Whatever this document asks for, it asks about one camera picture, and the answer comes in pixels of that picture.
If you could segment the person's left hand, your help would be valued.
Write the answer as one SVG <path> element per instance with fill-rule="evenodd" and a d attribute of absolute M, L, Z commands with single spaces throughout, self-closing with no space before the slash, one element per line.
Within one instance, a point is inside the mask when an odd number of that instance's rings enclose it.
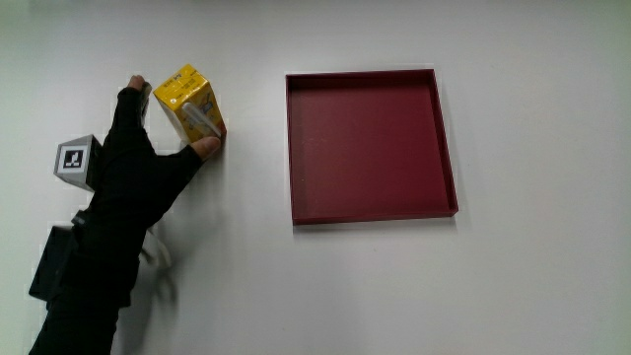
<path fill-rule="evenodd" d="M 132 76 L 117 95 L 112 126 L 103 143 L 88 135 L 58 146 L 54 174 L 94 194 L 89 207 L 72 218 L 74 225 L 131 224 L 141 230 L 154 225 L 203 162 L 220 149 L 224 132 L 213 124 L 180 151 L 157 154 L 145 129 L 151 92 L 142 76 Z"/>

